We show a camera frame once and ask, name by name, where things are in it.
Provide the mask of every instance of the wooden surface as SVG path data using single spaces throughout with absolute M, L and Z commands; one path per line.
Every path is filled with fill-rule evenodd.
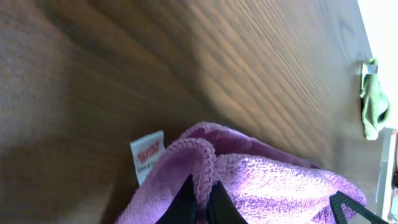
M 355 0 L 2 0 L 0 223 L 112 223 L 129 142 L 203 120 L 355 179 L 370 56 Z

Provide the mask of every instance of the white label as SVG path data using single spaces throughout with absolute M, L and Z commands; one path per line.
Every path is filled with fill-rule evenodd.
M 130 143 L 139 185 L 143 183 L 157 160 L 165 152 L 163 138 L 163 131 L 158 131 Z

